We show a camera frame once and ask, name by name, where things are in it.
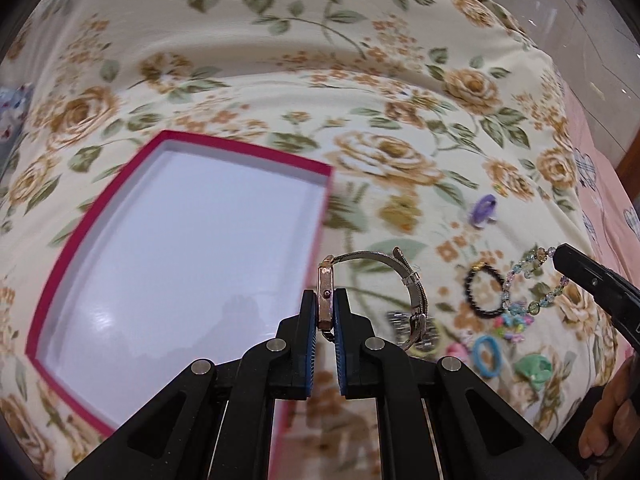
purple hair clip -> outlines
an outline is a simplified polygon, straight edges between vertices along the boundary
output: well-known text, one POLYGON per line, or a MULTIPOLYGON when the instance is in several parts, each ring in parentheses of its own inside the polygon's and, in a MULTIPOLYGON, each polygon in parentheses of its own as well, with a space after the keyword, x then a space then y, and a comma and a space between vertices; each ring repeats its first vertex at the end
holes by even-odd
POLYGON ((487 222, 495 222, 494 212, 497 201, 493 195, 483 196, 469 215, 469 223, 473 227, 482 229, 487 222))

human hand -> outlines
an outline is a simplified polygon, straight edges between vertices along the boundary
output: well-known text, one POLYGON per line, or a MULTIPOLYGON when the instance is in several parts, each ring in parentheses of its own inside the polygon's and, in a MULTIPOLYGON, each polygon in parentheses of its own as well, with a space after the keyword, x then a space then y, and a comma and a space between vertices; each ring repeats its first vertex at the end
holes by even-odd
POLYGON ((626 449, 640 430, 640 416, 628 399, 633 360, 629 357, 604 387, 602 399, 594 407, 578 441, 582 458, 602 455, 609 448, 611 435, 626 449))

bed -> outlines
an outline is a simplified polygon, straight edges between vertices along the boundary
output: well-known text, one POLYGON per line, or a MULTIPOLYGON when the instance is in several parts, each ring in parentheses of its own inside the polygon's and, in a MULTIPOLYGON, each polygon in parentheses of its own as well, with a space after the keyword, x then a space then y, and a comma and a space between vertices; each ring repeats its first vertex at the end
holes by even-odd
MULTIPOLYGON (((319 254, 400 246, 421 269, 439 334, 434 351, 414 355, 456 355, 478 371, 468 347, 494 335, 503 364, 488 384, 549 439, 628 352, 575 285, 517 344, 466 302, 473 263, 505 274, 562 242, 640 278, 638 218, 579 104, 491 0, 42 0, 0 84, 33 85, 0 184, 0 410, 43 478, 63 478, 106 435, 25 355, 36 305, 92 199, 165 129, 331 164, 319 254), (496 221, 478 229, 469 214, 489 193, 496 221), (551 367, 542 384, 518 371, 532 356, 551 367)), ((379 266, 336 270, 352 307, 396 340, 388 320, 408 308, 401 283, 379 266)), ((546 264, 519 275, 513 294, 527 304, 559 280, 546 264)), ((499 287, 479 280, 474 294, 491 308, 499 287)), ((271 474, 378 478, 374 405, 347 403, 332 346, 320 340, 317 354, 311 400, 284 406, 271 474)))

wristwatch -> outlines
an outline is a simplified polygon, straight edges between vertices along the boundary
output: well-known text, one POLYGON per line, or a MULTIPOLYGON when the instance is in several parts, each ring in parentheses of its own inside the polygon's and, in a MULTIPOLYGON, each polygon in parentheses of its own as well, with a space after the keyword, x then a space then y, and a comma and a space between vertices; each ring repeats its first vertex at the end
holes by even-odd
POLYGON ((330 254, 318 265, 318 330, 328 341, 334 341, 334 264, 348 260, 374 260, 391 267, 402 278, 402 283, 409 291, 412 313, 409 318, 411 332, 409 339, 400 345, 407 351, 416 342, 429 345, 434 337, 433 322, 428 318, 429 303, 420 282, 420 275, 414 270, 402 254, 400 248, 394 248, 392 255, 375 251, 355 251, 353 253, 333 256, 330 254))

metal screw head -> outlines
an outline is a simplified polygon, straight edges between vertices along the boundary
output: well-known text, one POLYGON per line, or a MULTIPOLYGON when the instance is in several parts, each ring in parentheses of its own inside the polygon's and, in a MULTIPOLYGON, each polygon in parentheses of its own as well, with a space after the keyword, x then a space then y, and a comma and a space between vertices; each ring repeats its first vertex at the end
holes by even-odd
POLYGON ((204 375, 211 370, 211 363, 206 359, 198 359, 191 363, 191 371, 196 375, 204 375))
POLYGON ((287 342, 284 339, 279 339, 275 337, 274 339, 269 339, 267 341, 267 348, 272 352, 279 352, 280 350, 284 350, 287 347, 287 342))
POLYGON ((379 337, 367 337, 364 346, 369 350, 382 350, 385 347, 385 340, 379 337))
POLYGON ((457 372, 462 368, 462 363, 457 357, 448 355, 442 360, 442 367, 449 372, 457 372))

